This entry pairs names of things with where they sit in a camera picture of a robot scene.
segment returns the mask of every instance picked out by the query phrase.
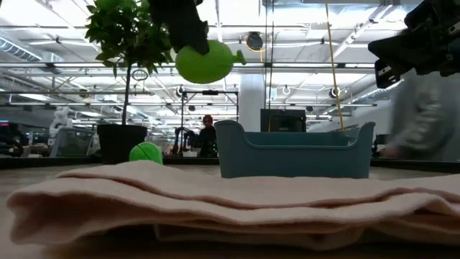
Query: blue plastic bin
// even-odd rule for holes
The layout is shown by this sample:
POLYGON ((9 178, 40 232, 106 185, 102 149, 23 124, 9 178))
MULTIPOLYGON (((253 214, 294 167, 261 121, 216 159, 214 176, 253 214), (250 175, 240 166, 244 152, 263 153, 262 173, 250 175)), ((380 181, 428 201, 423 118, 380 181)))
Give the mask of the blue plastic bin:
POLYGON ((215 124, 223 178, 248 176, 369 178, 374 122, 347 132, 244 132, 215 124))

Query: tree trunk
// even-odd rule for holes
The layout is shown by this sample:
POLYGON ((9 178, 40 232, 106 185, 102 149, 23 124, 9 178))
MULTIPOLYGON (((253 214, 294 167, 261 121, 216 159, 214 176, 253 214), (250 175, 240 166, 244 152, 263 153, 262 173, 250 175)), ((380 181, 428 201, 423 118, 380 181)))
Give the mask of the tree trunk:
POLYGON ((121 123, 123 125, 127 124, 127 108, 129 105, 129 84, 131 82, 131 68, 132 63, 129 63, 128 71, 126 72, 126 89, 124 90, 123 117, 121 119, 121 123))

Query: green squeeze toy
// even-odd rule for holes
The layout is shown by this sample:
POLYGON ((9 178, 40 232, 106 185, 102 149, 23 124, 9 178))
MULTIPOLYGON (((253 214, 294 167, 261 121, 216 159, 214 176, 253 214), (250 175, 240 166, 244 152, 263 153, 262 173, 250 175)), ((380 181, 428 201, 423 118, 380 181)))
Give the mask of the green squeeze toy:
POLYGON ((243 52, 233 55, 230 48, 217 40, 209 40, 209 53, 201 55, 192 47, 185 46, 175 59, 179 74, 191 83, 213 83, 225 78, 234 63, 246 65, 243 52))
POLYGON ((130 154, 129 161, 150 160, 163 164, 161 149, 153 143, 143 142, 135 146, 130 154))

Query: folded towel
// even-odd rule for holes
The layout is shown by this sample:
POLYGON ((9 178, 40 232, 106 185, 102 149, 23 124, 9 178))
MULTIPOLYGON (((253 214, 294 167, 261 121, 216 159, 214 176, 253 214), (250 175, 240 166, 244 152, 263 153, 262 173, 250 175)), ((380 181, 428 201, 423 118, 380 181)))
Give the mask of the folded towel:
POLYGON ((15 215, 11 240, 17 244, 57 245, 151 224, 164 241, 330 250, 358 242, 371 230, 460 245, 459 186, 457 175, 396 181, 223 179, 139 161, 61 173, 15 191, 7 206, 15 215))

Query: potted plant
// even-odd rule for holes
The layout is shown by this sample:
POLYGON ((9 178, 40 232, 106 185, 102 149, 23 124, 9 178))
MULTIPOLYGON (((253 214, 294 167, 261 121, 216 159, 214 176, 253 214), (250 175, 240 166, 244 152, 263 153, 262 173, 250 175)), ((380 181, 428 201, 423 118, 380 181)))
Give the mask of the potted plant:
POLYGON ((133 66, 144 68, 149 75, 157 73, 157 66, 172 60, 167 30, 155 24, 150 16, 148 0, 95 0, 87 6, 91 16, 86 38, 101 46, 96 59, 106 67, 126 69, 126 90, 122 124, 98 126, 102 161, 116 164, 128 161, 129 152, 144 142, 147 128, 127 125, 129 87, 133 66))

